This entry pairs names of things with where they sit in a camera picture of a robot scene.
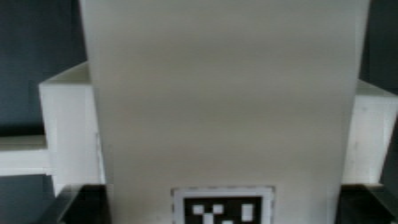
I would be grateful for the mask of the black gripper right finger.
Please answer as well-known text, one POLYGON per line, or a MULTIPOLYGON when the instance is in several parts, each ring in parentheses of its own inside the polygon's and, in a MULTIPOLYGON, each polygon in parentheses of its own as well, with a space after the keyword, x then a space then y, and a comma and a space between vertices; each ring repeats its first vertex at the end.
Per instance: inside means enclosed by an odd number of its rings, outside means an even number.
POLYGON ((398 197, 382 184, 342 186, 336 224, 398 224, 398 197))

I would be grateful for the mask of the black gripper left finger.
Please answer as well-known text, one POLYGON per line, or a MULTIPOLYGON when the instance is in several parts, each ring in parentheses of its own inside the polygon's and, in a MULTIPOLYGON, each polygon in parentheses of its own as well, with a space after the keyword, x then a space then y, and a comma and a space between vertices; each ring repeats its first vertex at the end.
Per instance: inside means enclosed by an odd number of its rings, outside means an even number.
POLYGON ((63 188, 36 224, 112 224, 103 184, 70 185, 63 188))

